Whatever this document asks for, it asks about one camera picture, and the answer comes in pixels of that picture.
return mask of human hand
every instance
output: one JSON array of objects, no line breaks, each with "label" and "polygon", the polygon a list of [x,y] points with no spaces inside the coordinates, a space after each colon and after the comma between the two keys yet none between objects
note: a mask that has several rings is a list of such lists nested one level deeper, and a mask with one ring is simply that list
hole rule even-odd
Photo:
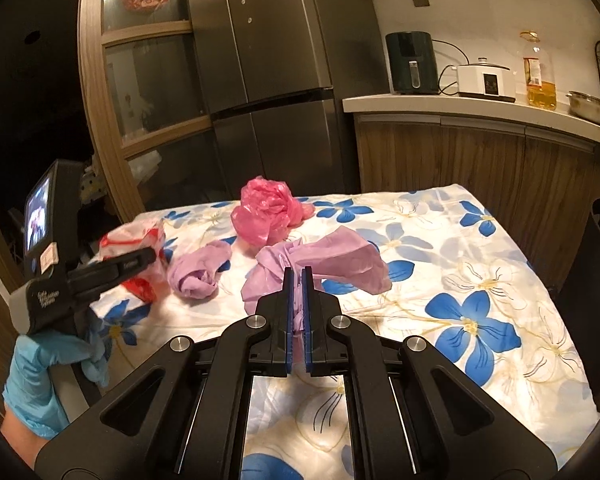
[{"label": "human hand", "polygon": [[2,393],[5,405],[34,434],[52,439],[69,425],[69,420],[56,396],[48,368],[78,362],[90,381],[100,386],[109,382],[104,345],[96,334],[90,334],[89,342],[55,330],[19,336]]}]

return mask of crumpled plastic bag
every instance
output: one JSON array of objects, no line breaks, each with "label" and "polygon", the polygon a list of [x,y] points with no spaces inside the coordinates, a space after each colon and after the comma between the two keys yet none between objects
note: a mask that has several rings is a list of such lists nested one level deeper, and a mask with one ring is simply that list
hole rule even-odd
[{"label": "crumpled plastic bag", "polygon": [[229,259],[231,245],[223,240],[213,240],[171,261],[167,280],[180,296],[202,300],[218,289],[218,269]]},{"label": "crumpled plastic bag", "polygon": [[357,232],[344,226],[317,242],[303,244],[301,239],[264,247],[256,256],[258,264],[242,286],[247,314],[254,314],[258,300],[282,288],[285,267],[294,270],[294,331],[302,323],[302,269],[312,268],[314,287],[323,290],[322,280],[350,283],[369,294],[391,290],[389,268],[378,250]]},{"label": "crumpled plastic bag", "polygon": [[238,236],[256,248],[273,245],[314,214],[313,204],[292,197],[285,182],[252,178],[240,191],[240,205],[231,212]]},{"label": "crumpled plastic bag", "polygon": [[167,261],[162,252],[164,245],[164,227],[162,219],[135,220],[121,225],[104,235],[100,240],[99,255],[103,260],[130,253],[136,249],[151,247],[156,259],[142,272],[122,285],[145,303],[153,303],[157,299],[156,289],[166,283]]}]

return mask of air fryer handle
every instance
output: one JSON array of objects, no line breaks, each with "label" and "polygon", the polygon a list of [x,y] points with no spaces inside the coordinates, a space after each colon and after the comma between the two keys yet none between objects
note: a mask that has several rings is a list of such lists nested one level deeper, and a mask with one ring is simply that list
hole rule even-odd
[{"label": "air fryer handle", "polygon": [[420,69],[417,61],[409,62],[409,72],[411,73],[411,86],[420,88]]}]

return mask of glass door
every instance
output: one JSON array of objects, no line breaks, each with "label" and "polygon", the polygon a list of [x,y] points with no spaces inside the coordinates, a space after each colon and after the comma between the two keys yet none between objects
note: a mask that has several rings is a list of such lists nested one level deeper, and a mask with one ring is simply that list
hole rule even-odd
[{"label": "glass door", "polygon": [[121,220],[227,199],[188,0],[80,0],[79,12],[85,109]]}]

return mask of triangular cutout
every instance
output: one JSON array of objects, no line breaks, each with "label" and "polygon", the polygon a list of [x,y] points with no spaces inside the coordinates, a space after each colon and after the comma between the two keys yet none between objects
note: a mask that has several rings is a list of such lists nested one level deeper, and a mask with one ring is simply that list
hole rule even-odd
[{"label": "triangular cutout", "polygon": [[466,436],[493,421],[493,415],[440,368],[431,371],[456,434]]},{"label": "triangular cutout", "polygon": [[102,415],[102,423],[125,435],[137,435],[163,377],[164,370],[153,370]]}]

